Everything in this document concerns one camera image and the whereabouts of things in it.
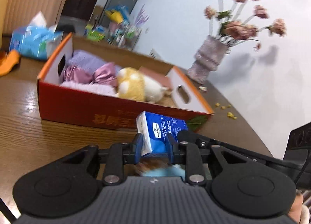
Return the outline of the person's right hand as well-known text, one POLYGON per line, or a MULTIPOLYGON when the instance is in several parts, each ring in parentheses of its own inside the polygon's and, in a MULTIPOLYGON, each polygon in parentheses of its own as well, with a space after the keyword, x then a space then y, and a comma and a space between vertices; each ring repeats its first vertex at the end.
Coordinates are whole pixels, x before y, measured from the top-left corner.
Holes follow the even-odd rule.
POLYGON ((295 200, 291 206, 288 216, 299 224, 308 224, 310 219, 309 209, 303 204, 304 197, 300 192, 296 192, 295 200))

